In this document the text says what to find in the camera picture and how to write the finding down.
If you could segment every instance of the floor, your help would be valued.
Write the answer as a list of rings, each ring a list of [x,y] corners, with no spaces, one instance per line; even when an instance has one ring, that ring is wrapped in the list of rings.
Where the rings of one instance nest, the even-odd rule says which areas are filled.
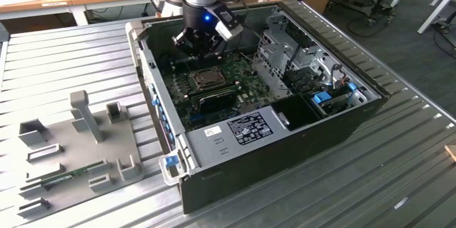
[[[369,38],[353,35],[347,29],[347,24],[361,16],[359,12],[335,6],[325,11],[324,15],[400,76],[456,116],[456,82],[453,79],[456,77],[456,59],[436,47],[433,28],[429,28],[423,35],[416,32],[433,10],[433,7],[429,6],[431,2],[432,0],[401,0],[392,23],[376,36]],[[448,16],[455,10],[456,6],[449,5],[441,15]],[[359,24],[353,28],[359,34],[367,35],[383,25],[384,22],[376,24],[375,28],[368,28],[365,24]],[[456,51],[451,49],[439,34],[436,40],[440,46],[456,56]]]

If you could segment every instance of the green circuit board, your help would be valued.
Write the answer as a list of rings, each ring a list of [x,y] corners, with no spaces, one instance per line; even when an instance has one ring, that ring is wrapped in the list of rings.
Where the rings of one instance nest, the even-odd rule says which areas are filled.
[[[188,70],[179,74],[164,74],[163,79],[171,94],[171,98],[177,109],[183,125],[187,131],[192,131],[209,124],[217,123],[237,115],[261,108],[275,100],[268,86],[263,83],[253,72],[252,61],[235,53],[227,56],[221,63],[211,69],[212,80],[207,80],[205,86],[224,84],[220,89],[207,90],[199,88],[193,77],[197,77],[200,70]],[[199,101],[207,96],[232,94],[236,97],[235,104],[221,111],[201,114],[199,111]]]

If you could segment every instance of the motherboard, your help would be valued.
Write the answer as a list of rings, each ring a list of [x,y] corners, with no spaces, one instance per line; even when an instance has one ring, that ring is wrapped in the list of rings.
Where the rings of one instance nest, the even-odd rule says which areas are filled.
[[[163,74],[185,130],[192,131],[269,104],[275,97],[253,69],[253,55],[219,57],[215,66]]]

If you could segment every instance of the blue latch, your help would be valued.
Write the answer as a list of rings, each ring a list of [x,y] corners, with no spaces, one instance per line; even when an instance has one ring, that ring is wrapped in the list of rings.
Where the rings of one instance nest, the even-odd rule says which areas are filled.
[[[179,157],[177,157],[177,155],[165,157],[164,159],[167,161],[167,168],[168,167],[173,167],[173,166],[176,166],[179,164]]]
[[[159,103],[160,103],[159,97],[157,97],[157,95],[153,95],[153,96],[152,96],[152,105],[155,106],[155,105],[157,105]]]
[[[324,101],[332,99],[331,95],[328,94],[328,92],[320,92],[320,93],[316,93],[313,95],[313,100],[316,101],[316,103],[323,103]]]
[[[356,90],[356,85],[353,83],[349,83],[348,84],[348,88],[351,89],[351,91],[355,91]]]

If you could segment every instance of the corrugated metal surface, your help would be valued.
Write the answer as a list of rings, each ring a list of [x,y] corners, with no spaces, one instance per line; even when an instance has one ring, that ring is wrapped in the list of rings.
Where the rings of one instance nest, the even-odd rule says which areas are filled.
[[[29,227],[77,225],[84,227],[453,227],[456,225],[453,214],[456,168],[443,148],[456,139],[452,118],[304,4],[296,1],[288,1],[287,4],[393,93],[392,99],[377,115],[361,125],[343,144],[233,197],[189,215],[183,215],[177,189],[163,183],[157,166],[160,147],[155,141],[144,98],[135,91],[133,86],[127,90],[133,95],[127,96],[121,93],[120,95],[123,100],[128,99],[129,112],[133,113],[133,117],[137,117],[132,121],[136,123],[136,137],[148,177],[136,184],[31,223]],[[101,63],[127,60],[128,57],[121,55],[127,37],[124,34],[119,36],[115,32],[121,29],[120,27],[120,23],[105,23],[101,26],[77,28],[75,30],[77,33],[72,29],[64,29],[47,31],[44,34],[13,36],[9,44],[15,44],[16,41],[17,45],[13,47],[15,52],[8,51],[5,68],[7,70],[8,67],[12,67],[12,70],[27,68],[21,66],[27,65],[27,61],[17,62],[21,59],[29,59],[31,66],[32,63],[37,65],[37,58],[51,54],[48,49],[52,54],[41,60],[53,60],[52,63],[64,63],[73,59],[72,54],[81,61],[96,62],[87,56],[92,55],[91,53],[101,56],[99,57]],[[56,38],[65,38],[65,40],[53,41],[56,45],[52,46],[37,43]],[[27,45],[28,50],[21,51],[21,44]],[[40,45],[49,47],[31,50]],[[116,56],[113,57],[116,60],[109,60],[111,54],[103,56],[107,52]],[[16,60],[9,62],[11,55]],[[67,62],[65,65],[63,67],[67,69],[76,68],[72,62]],[[109,79],[99,78],[95,81],[103,84],[103,81],[125,79],[119,82],[119,85],[125,87],[136,85],[129,67],[132,66],[117,63],[115,68],[107,68],[101,72]],[[47,66],[45,72],[59,72],[53,69]],[[52,83],[44,82],[43,76],[37,78],[36,82],[31,83]],[[64,79],[69,81],[68,83],[57,84],[60,90],[76,87],[85,81],[83,77],[73,78],[71,75]],[[11,79],[8,87],[23,86],[24,80],[20,83],[15,80],[20,80],[20,77]],[[104,96],[109,90],[97,91],[95,84],[88,84],[91,85],[93,95],[99,93],[100,102],[108,101],[103,99],[109,98]],[[12,88],[3,92],[0,97],[3,100],[7,98],[7,102],[0,106],[11,101],[21,101],[25,104],[24,108],[33,108],[29,101],[21,100],[23,95],[39,98],[40,95],[47,94],[49,97],[43,99],[59,101],[56,98],[59,95],[44,89],[48,87],[36,87],[32,84],[28,87],[33,90]],[[64,118],[60,114],[53,114],[51,117],[49,122]],[[8,126],[0,128],[0,135],[5,135],[7,128]],[[13,159],[11,154],[8,155],[12,152],[12,144],[12,140],[0,142],[0,152],[4,153],[0,167],[5,171],[0,174],[3,190],[0,198],[7,199],[0,201],[3,221],[12,219],[11,205],[16,199],[12,193],[13,184],[9,182],[13,172],[7,171]]]

